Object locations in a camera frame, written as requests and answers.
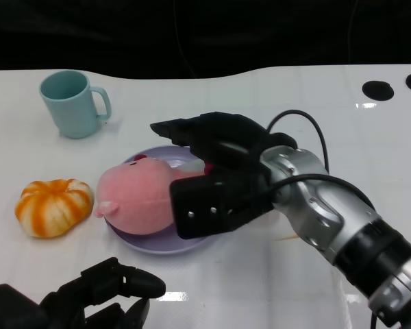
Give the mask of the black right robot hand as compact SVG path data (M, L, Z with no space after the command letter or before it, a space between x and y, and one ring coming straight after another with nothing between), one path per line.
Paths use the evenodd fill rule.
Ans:
M152 123L150 128L210 167L204 176L174 180L173 218L182 239L232 232L273 209L271 170L260 162L275 146L297 148L287 134L270 134L240 114L211 112Z

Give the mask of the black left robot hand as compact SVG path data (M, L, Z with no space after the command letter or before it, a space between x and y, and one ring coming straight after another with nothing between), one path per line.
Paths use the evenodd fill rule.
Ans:
M122 265L111 257L82 271L80 277L49 293L40 304L8 284L0 284L0 328L142 328L150 301L166 285L157 276ZM87 317L85 309L116 296L137 297L128 310L113 303Z

